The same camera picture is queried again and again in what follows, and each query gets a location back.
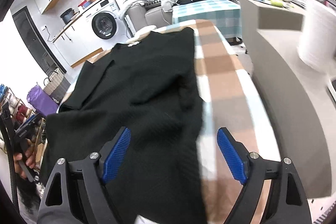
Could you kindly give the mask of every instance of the washing machine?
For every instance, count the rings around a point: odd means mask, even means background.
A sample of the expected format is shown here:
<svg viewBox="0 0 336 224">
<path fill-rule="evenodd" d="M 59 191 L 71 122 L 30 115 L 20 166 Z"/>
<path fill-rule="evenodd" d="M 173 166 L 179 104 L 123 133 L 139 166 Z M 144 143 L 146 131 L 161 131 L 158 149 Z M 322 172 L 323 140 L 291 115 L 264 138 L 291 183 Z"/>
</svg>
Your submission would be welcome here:
<svg viewBox="0 0 336 224">
<path fill-rule="evenodd" d="M 86 43 L 108 50 L 117 43 L 126 42 L 126 23 L 118 18 L 118 11 L 115 0 L 101 0 L 84 12 Z"/>
</svg>

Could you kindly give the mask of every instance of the human hand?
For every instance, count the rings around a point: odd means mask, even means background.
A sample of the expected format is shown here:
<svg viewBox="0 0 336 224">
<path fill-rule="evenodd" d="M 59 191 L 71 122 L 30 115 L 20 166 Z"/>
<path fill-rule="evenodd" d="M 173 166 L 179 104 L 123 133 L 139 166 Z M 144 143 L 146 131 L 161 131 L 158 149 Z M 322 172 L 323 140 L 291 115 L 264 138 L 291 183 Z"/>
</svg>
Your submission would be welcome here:
<svg viewBox="0 0 336 224">
<path fill-rule="evenodd" d="M 35 154 L 33 153 L 33 149 L 34 146 L 32 144 L 32 142 L 30 140 L 27 140 L 28 144 L 29 144 L 29 148 L 27 149 L 27 151 L 25 152 L 25 156 L 27 158 L 25 164 L 30 168 L 34 168 L 34 166 L 36 165 L 35 162 Z M 26 173 L 22 170 L 20 164 L 19 164 L 19 160 L 22 160 L 22 154 L 21 153 L 15 153 L 13 155 L 14 158 L 14 166 L 15 166 L 15 173 L 17 173 L 21 178 L 26 179 L 27 175 Z"/>
</svg>

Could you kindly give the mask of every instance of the silver bolt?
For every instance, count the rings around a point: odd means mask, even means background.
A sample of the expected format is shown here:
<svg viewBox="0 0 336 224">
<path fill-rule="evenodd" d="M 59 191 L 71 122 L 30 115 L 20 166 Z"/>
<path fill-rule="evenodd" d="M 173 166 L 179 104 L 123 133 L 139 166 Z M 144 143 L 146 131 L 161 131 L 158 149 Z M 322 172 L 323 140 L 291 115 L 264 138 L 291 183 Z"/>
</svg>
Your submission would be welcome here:
<svg viewBox="0 0 336 224">
<path fill-rule="evenodd" d="M 257 158 L 259 158 L 259 155 L 258 155 L 258 153 L 256 153 L 256 152 L 251 152 L 251 153 L 250 153 L 250 157 L 251 157 L 252 159 L 257 159 Z"/>
<path fill-rule="evenodd" d="M 96 159 L 98 157 L 99 157 L 99 153 L 98 152 L 93 152 L 93 153 L 90 154 L 90 159 L 92 159 L 92 160 L 94 160 L 94 159 Z"/>
<path fill-rule="evenodd" d="M 292 163 L 290 158 L 284 158 L 283 161 L 285 162 L 285 164 L 291 164 Z"/>
<path fill-rule="evenodd" d="M 57 160 L 57 164 L 62 165 L 63 163 L 65 163 L 64 158 L 60 158 L 60 159 Z"/>
</svg>

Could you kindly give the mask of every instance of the plaid cloth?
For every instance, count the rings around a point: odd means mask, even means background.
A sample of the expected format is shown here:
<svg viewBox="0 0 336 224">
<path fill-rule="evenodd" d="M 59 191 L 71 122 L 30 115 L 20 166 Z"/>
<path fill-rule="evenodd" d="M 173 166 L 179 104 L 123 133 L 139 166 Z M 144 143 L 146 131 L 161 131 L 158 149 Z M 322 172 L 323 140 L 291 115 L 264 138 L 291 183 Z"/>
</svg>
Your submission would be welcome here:
<svg viewBox="0 0 336 224">
<path fill-rule="evenodd" d="M 191 20 L 210 20 L 225 38 L 242 38 L 240 6 L 229 0 L 203 0 L 173 7 L 173 24 Z"/>
<path fill-rule="evenodd" d="M 264 159 L 280 161 L 277 142 L 259 94 L 248 73 L 243 69 L 233 48 L 217 27 L 207 20 L 189 20 L 162 27 L 156 32 L 194 29 L 195 72 L 199 95 L 204 101 L 203 127 L 198 138 L 198 154 L 202 176 L 202 195 L 208 222 L 223 224 L 241 191 L 233 179 L 217 145 L 216 134 L 227 127 L 233 137 L 249 151 Z M 101 52 L 88 61 L 94 63 L 109 51 Z M 71 85 L 64 101 L 74 90 Z M 252 220 L 259 224 L 269 192 L 266 181 Z"/>
</svg>

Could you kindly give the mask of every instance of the blue textured pad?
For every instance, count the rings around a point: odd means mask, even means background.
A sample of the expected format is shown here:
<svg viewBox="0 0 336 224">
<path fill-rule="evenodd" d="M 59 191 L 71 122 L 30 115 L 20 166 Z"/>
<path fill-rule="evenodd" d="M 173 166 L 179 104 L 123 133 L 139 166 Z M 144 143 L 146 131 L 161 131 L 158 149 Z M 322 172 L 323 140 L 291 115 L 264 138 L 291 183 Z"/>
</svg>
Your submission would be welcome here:
<svg viewBox="0 0 336 224">
<path fill-rule="evenodd" d="M 102 180 L 105 184 L 116 178 L 130 141 L 131 131 L 126 128 L 104 162 Z"/>
<path fill-rule="evenodd" d="M 234 179 L 244 185 L 247 181 L 247 177 L 244 173 L 244 163 L 221 129 L 217 132 L 217 143 Z"/>
</svg>

